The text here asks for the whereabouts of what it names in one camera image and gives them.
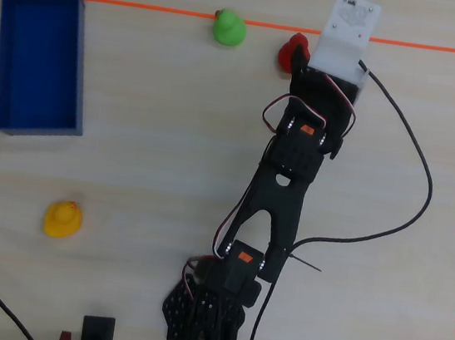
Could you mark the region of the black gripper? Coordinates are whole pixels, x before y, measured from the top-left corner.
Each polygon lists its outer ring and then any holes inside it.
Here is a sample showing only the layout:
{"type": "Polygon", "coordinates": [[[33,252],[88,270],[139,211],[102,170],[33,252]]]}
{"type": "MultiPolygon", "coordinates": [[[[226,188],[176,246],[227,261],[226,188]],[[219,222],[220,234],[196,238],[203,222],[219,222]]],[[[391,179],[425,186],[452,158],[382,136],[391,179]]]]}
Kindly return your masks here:
{"type": "Polygon", "coordinates": [[[320,153],[329,154],[332,160],[339,153],[343,139],[354,126],[354,103],[359,88],[335,76],[308,67],[308,48],[298,44],[291,54],[291,95],[302,99],[326,121],[325,140],[320,153]]]}

